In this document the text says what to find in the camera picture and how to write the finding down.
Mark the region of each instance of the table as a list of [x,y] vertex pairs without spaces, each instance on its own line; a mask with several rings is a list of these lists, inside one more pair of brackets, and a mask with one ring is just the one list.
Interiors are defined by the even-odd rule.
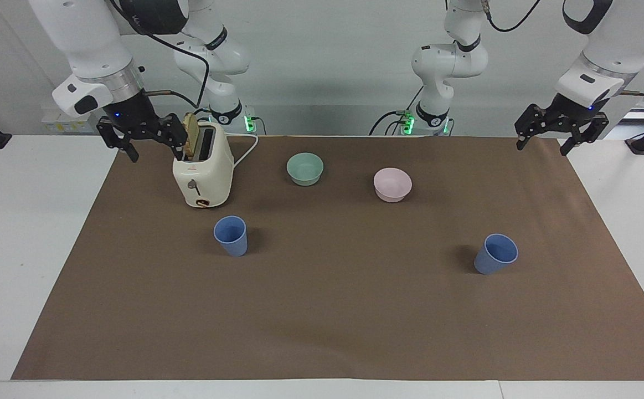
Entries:
[[[41,308],[107,175],[114,152],[98,137],[16,136],[0,151],[0,381],[9,379]],[[644,157],[621,141],[581,146],[570,162],[644,290]],[[644,382],[127,381],[0,382],[0,396],[122,397],[146,389],[183,397],[586,397],[643,396]]]

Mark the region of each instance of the green bowl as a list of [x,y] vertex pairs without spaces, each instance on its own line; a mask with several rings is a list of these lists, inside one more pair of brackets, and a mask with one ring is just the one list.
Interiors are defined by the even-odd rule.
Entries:
[[287,172],[297,185],[313,185],[319,181],[324,162],[311,152],[300,152],[287,161]]

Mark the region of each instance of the white cable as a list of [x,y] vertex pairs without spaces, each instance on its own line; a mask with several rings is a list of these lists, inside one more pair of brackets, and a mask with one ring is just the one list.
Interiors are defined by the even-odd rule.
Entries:
[[238,159],[238,161],[236,161],[236,162],[233,164],[233,169],[235,169],[235,167],[236,167],[236,166],[238,166],[238,164],[239,164],[241,161],[243,161],[243,159],[245,159],[245,157],[247,157],[247,156],[248,156],[248,154],[250,154],[250,153],[253,151],[253,149],[255,148],[255,146],[257,146],[257,145],[258,145],[258,141],[260,141],[260,138],[259,138],[258,136],[256,136],[256,135],[254,135],[254,134],[226,133],[226,136],[236,136],[236,137],[253,137],[253,138],[255,138],[255,143],[253,143],[253,145],[252,145],[252,146],[250,146],[250,148],[248,149],[248,151],[246,151],[246,152],[245,152],[245,154],[243,154],[243,156],[242,156],[242,157],[240,157],[240,158]]

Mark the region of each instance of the blue cup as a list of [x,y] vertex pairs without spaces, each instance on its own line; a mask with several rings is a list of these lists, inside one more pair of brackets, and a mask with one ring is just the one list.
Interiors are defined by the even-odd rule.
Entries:
[[243,256],[248,250],[248,228],[243,219],[226,216],[213,227],[213,237],[231,256]]
[[474,258],[474,268],[482,274],[492,274],[514,263],[519,258],[519,248],[504,234],[492,234],[484,240],[481,250]]

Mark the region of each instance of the brown mat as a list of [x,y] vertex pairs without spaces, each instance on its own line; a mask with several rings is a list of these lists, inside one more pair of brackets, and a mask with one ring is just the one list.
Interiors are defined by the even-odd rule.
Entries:
[[[234,152],[247,146],[236,141]],[[261,138],[218,209],[118,156],[15,379],[643,380],[644,293],[554,140]],[[324,159],[297,187],[287,159]],[[385,204],[372,176],[414,180]],[[249,253],[213,240],[228,214]],[[482,240],[519,261],[479,275]]]

